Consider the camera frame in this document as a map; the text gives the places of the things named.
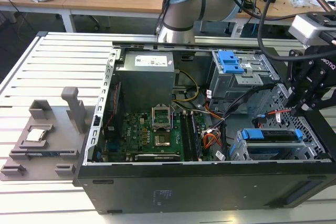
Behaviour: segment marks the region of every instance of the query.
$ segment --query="sticker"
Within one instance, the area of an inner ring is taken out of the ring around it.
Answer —
[[[275,113],[275,118],[278,123],[281,123],[281,114],[280,113]]]
[[[225,156],[220,151],[216,152],[216,157],[218,157],[220,161],[223,161],[223,159],[225,160]]]
[[[252,68],[250,63],[241,63],[240,65],[242,68]]]
[[[138,55],[135,57],[137,67],[167,67],[167,56]]]

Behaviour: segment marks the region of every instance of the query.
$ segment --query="wire bundle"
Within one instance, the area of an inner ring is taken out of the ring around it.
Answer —
[[[204,134],[203,136],[203,146],[205,149],[208,149],[210,146],[217,143],[219,146],[222,145],[221,142],[221,133],[219,129],[213,129],[211,132]]]

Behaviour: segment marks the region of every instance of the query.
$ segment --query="motherboard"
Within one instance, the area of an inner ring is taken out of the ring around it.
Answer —
[[[211,160],[210,150],[200,141],[206,129],[204,115],[169,111],[126,113],[120,138],[106,138],[103,159],[106,162]]]

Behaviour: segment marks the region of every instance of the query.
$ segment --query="power supply label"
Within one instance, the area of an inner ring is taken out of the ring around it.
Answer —
[[[137,67],[167,67],[167,56],[138,55],[135,57]]]

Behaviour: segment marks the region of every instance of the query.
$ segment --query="power cable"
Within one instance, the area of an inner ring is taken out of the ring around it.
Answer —
[[[329,51],[329,52],[323,52],[319,54],[297,56],[297,57],[293,57],[293,56],[282,57],[282,56],[273,55],[272,53],[270,53],[267,50],[267,48],[264,46],[263,37],[262,37],[262,33],[263,33],[262,28],[266,20],[266,14],[267,14],[267,10],[268,10],[270,3],[271,3],[271,0],[266,1],[265,8],[264,8],[263,14],[261,15],[261,19],[259,22],[259,29],[258,29],[258,36],[257,36],[259,48],[263,52],[263,54],[265,54],[267,58],[276,60],[276,61],[303,61],[303,60],[313,60],[313,59],[321,59],[321,58],[336,56],[336,50]]]
[[[34,33],[36,33],[35,29],[31,26],[31,24],[26,20],[26,18],[24,17],[24,15],[19,11],[19,9],[14,5],[14,3],[11,0],[8,0],[11,5],[16,9],[16,11],[21,15],[21,17],[25,20],[25,22],[28,24],[28,26],[34,31]]]
[[[254,14],[250,12],[248,9],[246,9],[238,0],[233,0],[240,9],[242,9],[244,12],[246,12],[248,15],[250,15],[253,18],[261,19],[261,17],[257,14]],[[294,18],[297,14],[292,14],[292,15],[287,15],[281,18],[266,18],[266,20],[283,20],[283,19],[288,19],[288,18]]]

